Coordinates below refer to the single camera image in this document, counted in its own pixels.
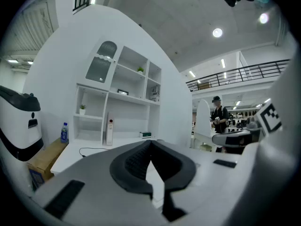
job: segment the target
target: arched glass cabinet door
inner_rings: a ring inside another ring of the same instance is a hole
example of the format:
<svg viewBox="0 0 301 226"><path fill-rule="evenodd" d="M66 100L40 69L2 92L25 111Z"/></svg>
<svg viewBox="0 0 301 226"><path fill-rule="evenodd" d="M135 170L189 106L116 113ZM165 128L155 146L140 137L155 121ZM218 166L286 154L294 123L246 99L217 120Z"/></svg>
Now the arched glass cabinet door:
<svg viewBox="0 0 301 226"><path fill-rule="evenodd" d="M105 83L110 65L117 50L117 45L112 41L102 43L86 74L86 79Z"/></svg>
<svg viewBox="0 0 301 226"><path fill-rule="evenodd" d="M122 47L120 43L102 37L84 62L77 83L109 90Z"/></svg>

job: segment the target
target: fluorescent light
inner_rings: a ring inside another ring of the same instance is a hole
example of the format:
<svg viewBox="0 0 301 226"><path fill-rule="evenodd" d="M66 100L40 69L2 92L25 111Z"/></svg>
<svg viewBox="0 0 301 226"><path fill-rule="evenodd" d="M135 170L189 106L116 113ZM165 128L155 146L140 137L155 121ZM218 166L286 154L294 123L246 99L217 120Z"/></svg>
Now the fluorescent light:
<svg viewBox="0 0 301 226"><path fill-rule="evenodd" d="M190 73L193 77L196 77L192 71L189 71L189 73Z"/></svg>
<svg viewBox="0 0 301 226"><path fill-rule="evenodd" d="M96 1L96 0L91 0L91 4L95 4L95 1Z"/></svg>
<svg viewBox="0 0 301 226"><path fill-rule="evenodd" d="M222 30L220 28L216 28L213 30L212 34L214 37L219 38L222 35Z"/></svg>
<svg viewBox="0 0 301 226"><path fill-rule="evenodd" d="M222 59L222 67L223 67L223 68L226 68L224 59Z"/></svg>
<svg viewBox="0 0 301 226"><path fill-rule="evenodd" d="M261 14L259 17L259 21L262 24L266 24L268 22L268 20L269 20L269 16L266 13Z"/></svg>

